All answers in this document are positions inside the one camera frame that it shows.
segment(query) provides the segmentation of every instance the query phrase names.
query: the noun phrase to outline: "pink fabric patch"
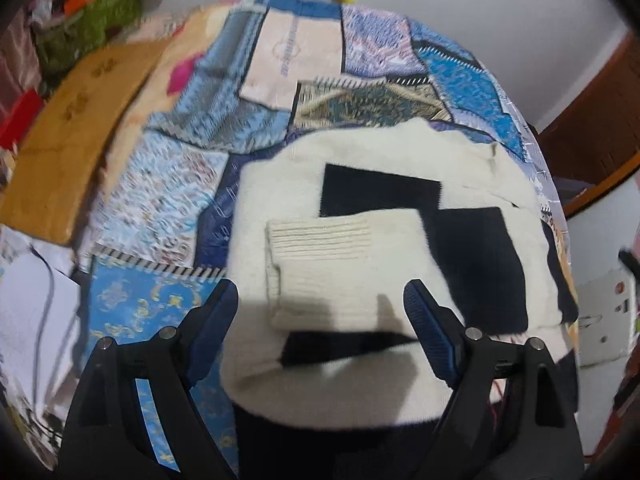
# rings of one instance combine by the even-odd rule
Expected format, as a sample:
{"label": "pink fabric patch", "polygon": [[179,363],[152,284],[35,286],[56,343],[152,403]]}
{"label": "pink fabric patch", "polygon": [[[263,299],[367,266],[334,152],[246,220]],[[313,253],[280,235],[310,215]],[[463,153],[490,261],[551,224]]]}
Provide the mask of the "pink fabric patch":
{"label": "pink fabric patch", "polygon": [[187,59],[182,60],[174,66],[174,69],[171,72],[171,77],[169,78],[169,85],[166,88],[167,95],[181,92],[184,89],[187,85],[187,81],[191,77],[191,74],[193,74],[196,61],[203,56],[204,52],[201,52],[193,57],[188,57]]}

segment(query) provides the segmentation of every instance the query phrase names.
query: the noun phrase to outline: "black cable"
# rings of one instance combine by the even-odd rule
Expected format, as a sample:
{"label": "black cable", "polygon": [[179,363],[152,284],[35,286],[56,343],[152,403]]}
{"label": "black cable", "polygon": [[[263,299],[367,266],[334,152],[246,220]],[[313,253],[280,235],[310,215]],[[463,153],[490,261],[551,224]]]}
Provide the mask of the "black cable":
{"label": "black cable", "polygon": [[42,341],[42,333],[44,332],[44,325],[47,323],[47,317],[49,316],[49,310],[51,309],[51,303],[53,302],[53,293],[54,293],[54,279],[53,279],[53,270],[49,263],[41,256],[41,254],[36,251],[36,249],[31,247],[31,253],[34,256],[37,256],[39,259],[43,261],[43,263],[47,266],[47,270],[49,271],[49,293],[47,294],[47,299],[44,304],[44,311],[42,313],[42,317],[40,318],[40,324],[38,326],[38,332],[36,334],[36,348],[35,355],[33,357],[33,407],[36,406],[36,392],[38,391],[38,377],[40,375],[40,343]]}

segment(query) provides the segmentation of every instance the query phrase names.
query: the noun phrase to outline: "white wall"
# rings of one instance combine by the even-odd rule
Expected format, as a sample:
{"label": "white wall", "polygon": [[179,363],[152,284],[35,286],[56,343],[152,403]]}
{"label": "white wall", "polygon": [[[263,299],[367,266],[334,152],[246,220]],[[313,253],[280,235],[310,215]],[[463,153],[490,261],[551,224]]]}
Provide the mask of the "white wall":
{"label": "white wall", "polygon": [[[164,0],[181,10],[218,0]],[[615,49],[624,26],[607,0],[357,0],[419,20],[472,50],[542,130]]]}

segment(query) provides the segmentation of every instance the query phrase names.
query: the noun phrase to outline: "patterned fabric patch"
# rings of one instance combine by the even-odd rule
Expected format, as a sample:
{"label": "patterned fabric patch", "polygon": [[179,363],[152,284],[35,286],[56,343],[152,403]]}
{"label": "patterned fabric patch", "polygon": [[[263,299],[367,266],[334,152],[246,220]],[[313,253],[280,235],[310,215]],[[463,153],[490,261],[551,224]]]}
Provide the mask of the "patterned fabric patch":
{"label": "patterned fabric patch", "polygon": [[513,118],[502,109],[491,78],[484,70],[460,63],[434,48],[420,48],[416,53],[429,69],[430,82],[455,123],[487,132],[524,160],[520,133]]}
{"label": "patterned fabric patch", "polygon": [[429,27],[416,22],[415,20],[408,20],[408,22],[409,27],[411,28],[411,42],[414,48],[433,46],[441,50],[443,54],[457,56],[474,66],[479,66],[474,55],[459,46],[455,41],[438,34],[434,30],[431,30]]}
{"label": "patterned fabric patch", "polygon": [[264,15],[232,12],[196,64],[174,109],[149,117],[147,127],[208,150],[249,153],[280,142],[288,112],[238,97]]}
{"label": "patterned fabric patch", "polygon": [[268,9],[286,10],[304,18],[330,18],[340,20],[340,5],[333,2],[312,2],[309,0],[255,0]]}
{"label": "patterned fabric patch", "polygon": [[145,132],[109,202],[97,211],[97,243],[191,267],[198,215],[214,197],[227,159],[227,153]]}
{"label": "patterned fabric patch", "polygon": [[451,115],[429,83],[341,88],[303,82],[300,83],[292,124],[297,128],[394,126],[414,117],[451,120]]}
{"label": "patterned fabric patch", "polygon": [[[175,278],[131,268],[109,256],[96,256],[90,289],[88,358],[95,343],[110,335],[119,344],[144,341],[163,326],[178,326],[200,306],[217,281]],[[164,438],[148,381],[137,381],[140,405],[159,462],[176,469]],[[207,377],[191,389],[202,420],[227,463],[238,474],[236,425],[231,401],[220,385],[220,355]]]}
{"label": "patterned fabric patch", "polygon": [[407,20],[394,12],[343,5],[344,71],[360,77],[426,70],[411,48]]}
{"label": "patterned fabric patch", "polygon": [[240,97],[290,112],[299,80],[339,76],[341,66],[340,22],[270,9]]}
{"label": "patterned fabric patch", "polygon": [[289,134],[280,144],[247,155],[229,155],[216,196],[198,218],[198,238],[194,267],[226,267],[229,238],[242,167],[254,160],[274,157],[282,148],[300,137]]}

